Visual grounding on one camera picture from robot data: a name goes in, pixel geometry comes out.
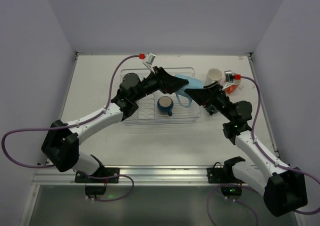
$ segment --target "gray floor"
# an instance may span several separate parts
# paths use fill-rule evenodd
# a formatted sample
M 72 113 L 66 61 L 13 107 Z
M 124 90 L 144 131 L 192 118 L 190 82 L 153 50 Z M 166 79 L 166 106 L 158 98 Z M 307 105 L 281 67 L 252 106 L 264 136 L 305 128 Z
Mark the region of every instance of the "gray floor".
M 138 186 L 125 199 L 115 202 L 85 201 L 83 186 L 42 186 L 30 225 L 211 225 L 206 197 L 211 187 Z M 117 197 L 128 187 L 108 185 L 105 197 Z M 272 216 L 262 197 L 243 191 L 240 198 L 255 209 L 259 225 L 297 225 L 292 213 Z M 211 213 L 218 225 L 255 225 L 254 215 L 244 206 L 212 195 Z

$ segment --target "cup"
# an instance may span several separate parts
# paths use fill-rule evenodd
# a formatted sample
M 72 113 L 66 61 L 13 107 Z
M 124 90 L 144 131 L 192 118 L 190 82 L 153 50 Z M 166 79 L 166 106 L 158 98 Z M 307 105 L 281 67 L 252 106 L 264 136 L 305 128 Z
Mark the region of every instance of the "cup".
M 240 82 L 241 82 L 241 79 L 239 79 L 239 80 L 233 80 L 233 84 L 232 84 L 231 86 L 225 88 L 224 91 L 225 91 L 226 93 L 228 93 L 228 94 L 234 92 L 234 91 L 238 88 L 238 86 L 240 85 Z
M 170 97 L 160 97 L 156 105 L 158 106 L 159 111 L 167 113 L 169 117 L 172 116 L 172 108 L 174 107 L 174 102 Z
M 204 86 L 211 85 L 214 82 L 220 82 L 222 79 L 222 71 L 217 68 L 212 68 L 206 74 Z
M 189 81 L 189 84 L 183 86 L 182 88 L 180 88 L 175 92 L 175 95 L 176 95 L 176 98 L 178 99 L 179 104 L 183 107 L 189 108 L 191 106 L 192 98 L 185 92 L 185 89 L 203 88 L 204 82 L 196 78 L 188 77 L 181 74 L 176 74 L 175 76 L 178 78 L 187 79 Z M 188 104 L 182 103 L 179 96 L 188 98 L 189 103 Z

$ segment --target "mug handle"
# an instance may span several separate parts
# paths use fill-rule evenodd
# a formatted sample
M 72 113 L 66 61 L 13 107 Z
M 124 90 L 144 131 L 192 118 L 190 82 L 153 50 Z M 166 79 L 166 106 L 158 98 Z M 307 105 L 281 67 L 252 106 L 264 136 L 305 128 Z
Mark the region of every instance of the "mug handle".
M 186 107 L 186 108 L 189 108 L 190 106 L 191 106 L 191 102 L 192 102 L 192 99 L 191 98 L 188 98 L 188 100 L 189 100 L 189 103 L 188 103 L 188 105 L 186 105 L 186 104 L 183 104 L 181 101 L 180 101 L 180 98 L 179 98 L 179 95 L 176 93 L 175 94 L 176 95 L 176 98 L 178 99 L 178 102 L 179 102 L 179 104 L 180 105 L 182 105 L 183 107 Z

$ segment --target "dark blue mug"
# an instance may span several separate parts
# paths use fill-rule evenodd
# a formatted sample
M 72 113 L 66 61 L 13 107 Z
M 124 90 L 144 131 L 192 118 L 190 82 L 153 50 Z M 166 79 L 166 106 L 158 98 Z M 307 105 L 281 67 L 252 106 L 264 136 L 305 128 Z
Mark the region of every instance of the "dark blue mug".
M 172 108 L 174 107 L 174 102 L 170 97 L 160 97 L 156 105 L 158 106 L 159 111 L 167 113 L 169 117 L 172 116 Z

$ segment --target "cable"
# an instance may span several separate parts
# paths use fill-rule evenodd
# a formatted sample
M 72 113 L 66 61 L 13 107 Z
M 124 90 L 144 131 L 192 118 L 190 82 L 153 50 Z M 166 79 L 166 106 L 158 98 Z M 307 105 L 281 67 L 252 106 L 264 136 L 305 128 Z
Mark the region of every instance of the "cable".
M 135 57 L 140 57 L 139 55 L 133 55 L 133 56 L 129 56 L 129 57 L 126 57 L 124 58 L 118 65 L 117 67 L 115 68 L 115 71 L 113 72 L 113 75 L 111 77 L 111 82 L 110 82 L 110 87 L 109 87 L 109 95 L 108 95 L 108 101 L 105 105 L 105 109 L 108 108 L 109 104 L 110 104 L 110 100 L 111 100 L 111 92 L 112 92 L 112 85 L 113 85 L 113 82 L 114 82 L 114 79 L 115 79 L 115 75 L 116 75 L 116 72 L 117 70 L 119 69 L 119 67 L 125 62 L 127 61 L 128 59 L 131 59 L 131 58 L 135 58 Z M 99 112 L 96 116 L 92 117 L 92 118 L 89 118 L 87 119 L 86 121 L 83 121 L 83 122 L 80 122 L 79 125 L 84 125 L 88 122 L 91 122 L 93 120 L 95 120 L 96 118 L 100 117 L 101 115 L 103 115 L 104 111 L 101 111 Z M 27 165 L 27 164 L 24 164 L 24 163 L 21 163 L 21 162 L 18 162 L 16 160 L 14 160 L 7 152 L 7 149 L 6 149 L 6 145 L 5 145 L 5 142 L 6 142 L 6 138 L 10 135 L 10 134 L 14 134 L 14 133 L 18 133 L 18 132 L 33 132 L 33 131 L 56 131 L 56 130 L 63 130 L 63 129 L 68 129 L 68 128 L 72 128 L 72 127 L 76 127 L 77 125 L 76 124 L 73 124 L 73 125 L 67 125 L 67 126 L 62 126 L 62 127 L 35 127 L 35 128 L 21 128 L 21 129 L 15 129 L 15 130 L 12 130 L 12 131 L 9 131 L 7 133 L 5 133 L 1 139 L 1 148 L 3 150 L 3 153 L 4 155 L 11 161 L 13 162 L 14 164 L 18 165 L 18 166 L 21 166 L 21 167 L 27 167 L 27 168 L 48 168 L 48 167 L 54 167 L 54 165 Z
M 209 195 L 206 197 L 206 212 L 209 216 L 209 219 L 210 221 L 213 223 L 213 225 L 217 226 L 217 223 L 214 221 L 214 219 L 212 218 L 211 216 L 211 213 L 210 213 L 210 210 L 209 210 L 209 200 L 210 200 L 210 197 L 211 195 L 213 194 L 213 192 L 219 188 L 219 187 L 241 187 L 241 188 L 245 188 L 245 189 L 248 189 L 248 190 L 253 190 L 251 187 L 249 186 L 243 186 L 243 185 L 235 185 L 235 184 L 219 184 L 217 186 L 215 186 L 209 193 Z M 235 199 L 230 199 L 230 198 L 226 198 L 226 200 L 229 200 L 229 201 L 234 201 L 234 202 L 237 202 L 239 204 L 242 204 L 243 206 L 246 206 L 253 214 L 254 214 L 254 217 L 255 217 L 255 226 L 258 226 L 259 224 L 259 219 L 258 219 L 258 215 L 257 213 L 249 206 L 247 205 L 246 203 L 244 202 L 241 202 L 241 201 L 238 201 L 238 200 L 235 200 Z
M 250 77 L 245 77 L 245 76 L 241 76 L 241 78 L 243 79 L 247 79 L 249 81 L 252 81 L 256 87 L 256 90 L 257 90 L 257 93 L 258 93 L 258 108 L 256 110 L 256 114 L 255 114 L 255 117 L 254 117 L 254 120 L 253 120 L 253 123 L 252 123 L 252 131 L 251 131 L 251 137 L 253 139 L 253 142 L 254 144 L 256 145 L 256 147 L 259 149 L 259 151 L 273 164 L 275 164 L 277 167 L 279 168 L 282 168 L 282 169 L 285 169 L 285 170 L 290 170 L 292 172 L 296 172 L 296 173 L 302 173 L 310 178 L 312 178 L 313 180 L 315 180 L 319 185 L 320 185 L 320 180 L 318 178 L 316 178 L 315 176 L 313 176 L 312 174 L 308 173 L 308 172 L 305 172 L 305 171 L 302 171 L 302 170 L 298 170 L 298 169 L 294 169 L 294 168 L 290 168 L 290 167 L 285 167 L 285 166 L 282 166 L 280 164 L 276 164 L 276 162 L 270 158 L 264 151 L 263 149 L 260 147 L 260 145 L 258 144 L 258 142 L 254 141 L 254 138 L 255 138 L 255 134 L 254 134 L 254 130 L 255 130 L 255 126 L 256 126 L 256 122 L 257 122 L 257 118 L 258 118 L 258 113 L 259 113 L 259 110 L 260 110 L 260 104 L 261 104 L 261 92 L 260 92 L 260 88 L 257 84 L 257 82 L 250 78 Z M 313 211 L 307 211 L 307 212 L 304 212 L 304 211 L 299 211 L 299 210 L 295 210 L 294 212 L 296 213 L 300 213 L 300 214 L 305 214 L 305 215 L 313 215 L 313 214 L 316 214 L 316 213 L 319 213 L 320 212 L 320 207 L 317 208 L 316 210 L 313 210 Z
M 134 185 L 135 185 L 134 180 L 133 180 L 131 177 L 129 177 L 128 175 L 124 175 L 124 174 L 118 174 L 118 175 L 109 176 L 109 177 L 95 177 L 95 176 L 91 176 L 91 175 L 88 175 L 88 174 L 85 174 L 85 173 L 84 173 L 84 175 L 85 175 L 86 177 L 89 177 L 89 178 L 92 178 L 92 179 L 111 179 L 111 178 L 116 178 L 116 177 L 126 177 L 126 178 L 128 178 L 128 179 L 132 182 L 132 185 L 131 185 L 130 190 L 129 190 L 126 194 L 124 194 L 124 195 L 122 195 L 122 196 L 120 196 L 120 197 L 112 198 L 112 199 L 99 199 L 99 198 L 89 197 L 89 198 L 91 198 L 93 201 L 112 202 L 112 201 L 117 201 L 117 200 L 123 199 L 123 198 L 127 197 L 127 196 L 133 191 Z

